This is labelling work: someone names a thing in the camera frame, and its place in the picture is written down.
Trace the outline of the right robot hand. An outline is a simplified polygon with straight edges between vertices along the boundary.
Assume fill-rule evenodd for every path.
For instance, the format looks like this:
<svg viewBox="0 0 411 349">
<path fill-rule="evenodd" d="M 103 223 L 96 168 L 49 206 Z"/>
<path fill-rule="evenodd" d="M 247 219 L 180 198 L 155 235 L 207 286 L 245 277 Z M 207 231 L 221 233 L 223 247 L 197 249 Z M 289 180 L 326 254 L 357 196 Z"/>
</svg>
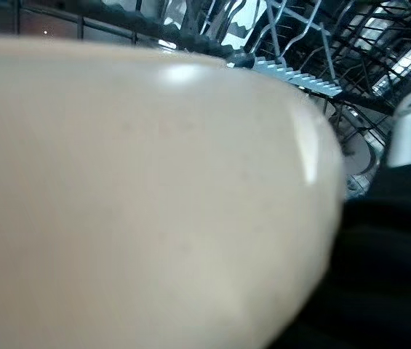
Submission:
<svg viewBox="0 0 411 349">
<path fill-rule="evenodd" d="M 348 201 L 330 265 L 274 348 L 411 348 L 411 94 L 370 184 Z"/>
</svg>

